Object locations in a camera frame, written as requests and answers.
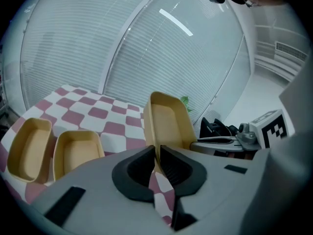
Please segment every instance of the rectangular tray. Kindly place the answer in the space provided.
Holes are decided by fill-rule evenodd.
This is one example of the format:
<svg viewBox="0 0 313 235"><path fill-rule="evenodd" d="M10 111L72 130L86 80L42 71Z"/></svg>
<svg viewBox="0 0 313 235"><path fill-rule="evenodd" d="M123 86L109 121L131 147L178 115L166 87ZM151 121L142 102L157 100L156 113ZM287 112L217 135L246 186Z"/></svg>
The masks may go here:
<svg viewBox="0 0 313 235"><path fill-rule="evenodd" d="M56 143L53 177L58 180L81 164L104 157L99 135L94 131L65 131Z"/></svg>
<svg viewBox="0 0 313 235"><path fill-rule="evenodd" d="M25 182L45 183L48 179L52 124L49 120L29 118L13 139L8 170Z"/></svg>
<svg viewBox="0 0 313 235"><path fill-rule="evenodd" d="M178 98L153 92L143 110L147 145L156 147L159 163L160 146L188 149L197 141L187 109Z"/></svg>

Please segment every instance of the frosted glass panel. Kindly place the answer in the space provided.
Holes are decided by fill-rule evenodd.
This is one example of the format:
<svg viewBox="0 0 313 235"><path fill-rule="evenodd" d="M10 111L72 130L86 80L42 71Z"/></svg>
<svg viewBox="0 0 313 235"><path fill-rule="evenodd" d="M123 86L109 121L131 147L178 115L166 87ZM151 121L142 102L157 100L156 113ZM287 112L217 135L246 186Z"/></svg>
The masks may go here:
<svg viewBox="0 0 313 235"><path fill-rule="evenodd" d="M40 0L22 45L27 107L67 83L97 90L112 43L141 1Z"/></svg>
<svg viewBox="0 0 313 235"><path fill-rule="evenodd" d="M196 121L226 78L242 36L227 2L153 0L125 35L105 94L140 106L153 91L188 96Z"/></svg>
<svg viewBox="0 0 313 235"><path fill-rule="evenodd" d="M205 111L204 116L202 117L205 117L210 123L214 122L215 118L223 122L236 105L238 99L246 87L249 78L249 54L246 40L243 37L240 51L235 59L233 67L227 76L227 79L216 95L216 98L212 104L210 104L208 109ZM202 117L194 124L197 137L199 137L200 134Z"/></svg>

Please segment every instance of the table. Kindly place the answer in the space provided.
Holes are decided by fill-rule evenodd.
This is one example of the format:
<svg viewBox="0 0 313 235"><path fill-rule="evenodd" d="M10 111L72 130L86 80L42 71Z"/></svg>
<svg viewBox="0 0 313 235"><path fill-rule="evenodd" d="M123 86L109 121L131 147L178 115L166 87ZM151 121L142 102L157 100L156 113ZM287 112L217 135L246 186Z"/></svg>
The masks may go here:
<svg viewBox="0 0 313 235"><path fill-rule="evenodd" d="M13 138L29 118L52 122L54 135L50 148L48 181L42 185L25 183L8 172L7 158ZM143 108L115 98L71 85L63 85L24 113L7 131L0 143L0 175L11 194L31 204L54 183L52 158L57 137L66 130L92 130L99 134L105 156L146 146ZM169 181L153 171L149 188L154 191L155 209L167 224L172 222L175 194Z"/></svg>

